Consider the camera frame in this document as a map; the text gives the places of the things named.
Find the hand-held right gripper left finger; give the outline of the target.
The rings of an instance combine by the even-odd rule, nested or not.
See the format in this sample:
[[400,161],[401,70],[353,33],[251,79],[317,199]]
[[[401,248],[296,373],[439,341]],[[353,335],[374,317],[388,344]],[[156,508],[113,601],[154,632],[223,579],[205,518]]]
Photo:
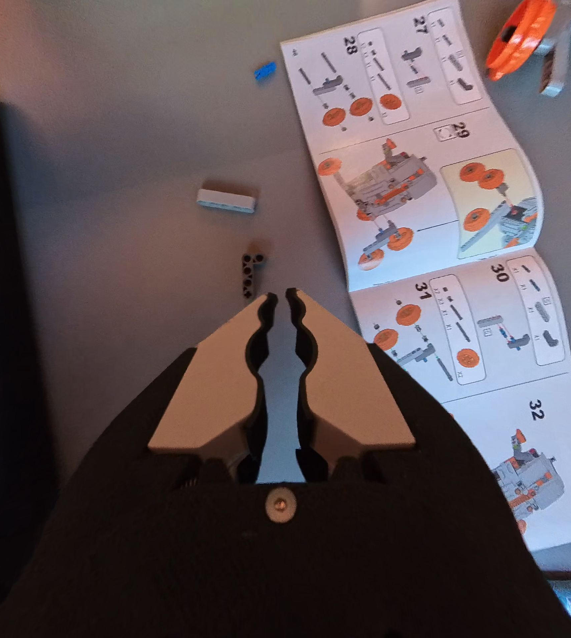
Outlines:
[[148,449],[219,459],[240,483],[258,478],[267,438],[265,387],[274,293],[266,293],[192,349]]

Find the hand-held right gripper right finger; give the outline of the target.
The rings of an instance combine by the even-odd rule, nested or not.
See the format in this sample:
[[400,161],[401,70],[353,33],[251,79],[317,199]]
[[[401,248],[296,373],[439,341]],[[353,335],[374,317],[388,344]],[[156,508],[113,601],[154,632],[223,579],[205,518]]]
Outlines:
[[343,458],[412,449],[416,440],[369,344],[304,291],[289,288],[285,296],[305,367],[296,450],[305,481],[327,481]]

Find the black angled connector piece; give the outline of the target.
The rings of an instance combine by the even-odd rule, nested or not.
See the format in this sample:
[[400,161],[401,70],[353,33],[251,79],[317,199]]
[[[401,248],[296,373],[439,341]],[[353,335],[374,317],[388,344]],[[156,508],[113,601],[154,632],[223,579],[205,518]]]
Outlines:
[[254,275],[256,267],[264,262],[263,253],[245,253],[242,256],[242,296],[247,302],[255,298]]

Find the grey building beam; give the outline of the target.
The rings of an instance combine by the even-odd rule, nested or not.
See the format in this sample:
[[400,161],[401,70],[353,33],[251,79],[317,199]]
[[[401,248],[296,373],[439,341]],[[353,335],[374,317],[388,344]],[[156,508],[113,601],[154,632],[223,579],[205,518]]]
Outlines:
[[256,210],[256,199],[254,197],[214,189],[199,189],[196,202],[203,207],[245,214],[253,214]]

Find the grey desk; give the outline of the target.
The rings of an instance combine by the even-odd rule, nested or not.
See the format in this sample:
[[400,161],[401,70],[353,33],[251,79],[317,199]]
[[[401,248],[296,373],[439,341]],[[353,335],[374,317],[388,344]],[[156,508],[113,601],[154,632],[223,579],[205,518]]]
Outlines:
[[[0,116],[59,482],[187,347],[279,297],[259,480],[301,480],[287,288],[358,330],[281,41],[412,1],[0,1]],[[254,70],[275,61],[263,82]],[[199,189],[256,199],[203,207]]]

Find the open white instruction booklet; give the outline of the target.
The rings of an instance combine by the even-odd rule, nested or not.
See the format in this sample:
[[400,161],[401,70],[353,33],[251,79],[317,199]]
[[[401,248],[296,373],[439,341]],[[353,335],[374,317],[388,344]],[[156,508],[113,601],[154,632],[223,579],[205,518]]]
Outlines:
[[530,550],[571,543],[571,352],[532,166],[459,1],[281,42],[363,337],[483,455]]

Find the grey orange toy robot model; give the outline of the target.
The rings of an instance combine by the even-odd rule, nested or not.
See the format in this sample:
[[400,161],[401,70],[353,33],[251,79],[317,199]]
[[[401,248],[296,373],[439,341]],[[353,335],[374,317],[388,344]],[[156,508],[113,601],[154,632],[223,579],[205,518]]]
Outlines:
[[522,1],[492,44],[486,74],[496,82],[540,55],[539,93],[556,97],[566,84],[570,49],[571,1]]

